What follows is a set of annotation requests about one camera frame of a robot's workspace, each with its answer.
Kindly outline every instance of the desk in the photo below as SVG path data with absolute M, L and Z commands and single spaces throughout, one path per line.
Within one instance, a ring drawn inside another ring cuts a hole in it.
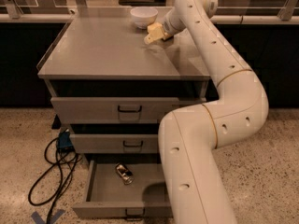
M 158 7 L 162 21 L 169 7 Z M 129 7 L 85 8 L 38 75 L 77 153 L 90 159 L 79 217 L 169 217 L 157 132 L 169 111 L 205 101 L 209 74 L 187 31 L 147 46 Z M 115 174 L 125 162 L 135 176 Z

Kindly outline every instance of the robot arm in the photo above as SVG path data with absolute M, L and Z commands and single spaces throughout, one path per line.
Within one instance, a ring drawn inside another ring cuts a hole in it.
M 175 0 L 162 28 L 169 35 L 188 29 L 220 96 L 174 110 L 160 124 L 159 149 L 176 224 L 236 223 L 212 150 L 253 135 L 268 114 L 260 80 L 209 19 L 216 8 L 217 0 Z

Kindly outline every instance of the cable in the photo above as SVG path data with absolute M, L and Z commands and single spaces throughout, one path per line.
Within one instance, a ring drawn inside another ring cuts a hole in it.
M 74 150 L 68 150 L 67 152 L 62 152 L 59 148 L 57 148 L 56 146 L 56 152 L 55 152 L 55 161 L 50 161 L 48 159 L 48 152 L 49 152 L 49 147 L 56 141 L 59 141 L 59 136 L 54 138 L 53 140 L 51 140 L 44 151 L 44 159 L 46 160 L 47 163 L 50 164 L 50 168 L 48 170 L 46 170 L 44 172 L 44 174 L 42 174 L 37 181 L 34 183 L 34 185 L 30 188 L 29 193 L 28 193 L 28 202 L 29 204 L 33 205 L 33 206 L 41 206 L 44 205 L 46 203 L 49 203 L 52 201 L 50 210 L 47 214 L 47 224 L 50 224 L 50 219 L 52 216 L 52 212 L 53 209 L 57 203 L 57 201 L 64 195 L 64 193 L 67 191 L 67 189 L 69 188 L 72 179 L 73 179 L 73 172 L 75 170 L 75 167 L 77 165 L 77 163 L 79 161 L 81 161 L 81 159 L 79 158 L 78 154 L 74 151 Z M 67 160 L 66 157 L 68 157 L 71 153 L 74 154 L 74 157 L 72 157 L 71 159 Z M 68 173 L 67 177 L 64 177 L 64 172 L 62 169 L 63 165 L 67 165 L 67 167 L 69 168 L 70 172 Z M 44 179 L 47 174 L 49 173 L 49 171 L 51 171 L 53 168 L 57 167 L 60 173 L 60 180 L 59 180 L 59 185 L 57 187 L 57 189 L 55 190 L 54 194 L 51 195 L 47 200 L 41 202 L 41 203 L 34 203 L 32 201 L 32 193 L 34 191 L 34 189 L 36 188 L 37 184 Z

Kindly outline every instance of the speckled floor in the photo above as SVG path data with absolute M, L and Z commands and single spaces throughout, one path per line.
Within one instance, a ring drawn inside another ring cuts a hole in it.
M 48 169 L 43 158 L 48 142 L 57 136 L 51 129 L 51 108 L 0 108 L 0 223 L 35 223 L 34 212 L 46 220 L 49 204 L 28 203 L 29 189 Z M 214 151 L 224 186 L 238 223 L 299 223 L 299 109 L 271 109 L 268 121 L 250 139 Z M 88 170 L 80 163 L 66 194 L 53 214 L 64 213 L 55 223 L 122 224 L 123 219 L 80 219 L 72 205 L 82 201 Z M 53 193 L 57 173 L 40 185 L 33 196 L 41 201 Z M 172 219 L 145 219 L 145 224 L 171 224 Z

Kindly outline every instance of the white bowl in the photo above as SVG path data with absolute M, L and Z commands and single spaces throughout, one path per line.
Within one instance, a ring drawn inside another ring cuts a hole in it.
M 156 21 L 158 10 L 154 7 L 135 7 L 131 9 L 132 22 L 140 29 L 147 29 Z

